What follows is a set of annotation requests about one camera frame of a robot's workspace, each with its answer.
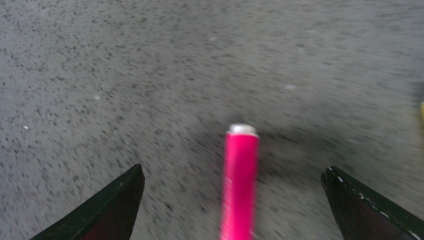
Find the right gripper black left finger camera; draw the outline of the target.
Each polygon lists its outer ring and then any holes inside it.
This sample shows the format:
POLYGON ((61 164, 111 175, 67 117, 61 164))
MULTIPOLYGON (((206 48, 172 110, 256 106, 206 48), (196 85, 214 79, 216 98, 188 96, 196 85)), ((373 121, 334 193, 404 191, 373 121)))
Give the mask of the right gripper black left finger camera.
POLYGON ((128 240, 144 187, 143 168, 137 163, 33 239, 128 240))

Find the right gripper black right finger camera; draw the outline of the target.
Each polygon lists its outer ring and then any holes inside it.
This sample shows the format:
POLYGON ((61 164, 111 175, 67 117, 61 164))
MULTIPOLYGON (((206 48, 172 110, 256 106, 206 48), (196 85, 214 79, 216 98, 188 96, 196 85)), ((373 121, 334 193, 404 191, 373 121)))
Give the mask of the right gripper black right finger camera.
POLYGON ((321 185, 345 240, 422 240, 424 221, 356 178, 331 166, 321 185))

